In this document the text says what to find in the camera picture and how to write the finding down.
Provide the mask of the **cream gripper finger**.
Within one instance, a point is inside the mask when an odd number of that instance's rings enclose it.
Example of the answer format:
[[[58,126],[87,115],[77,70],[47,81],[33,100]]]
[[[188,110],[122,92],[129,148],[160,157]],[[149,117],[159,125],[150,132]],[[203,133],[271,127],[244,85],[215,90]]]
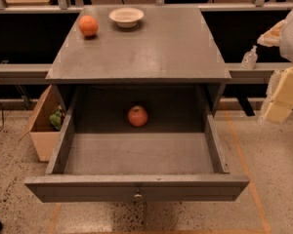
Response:
[[[281,41],[281,31],[284,26],[285,20],[279,21],[272,28],[265,33],[261,34],[257,43],[265,47],[279,47]]]
[[[293,66],[273,73],[261,108],[261,117],[267,122],[282,124],[292,111]]]

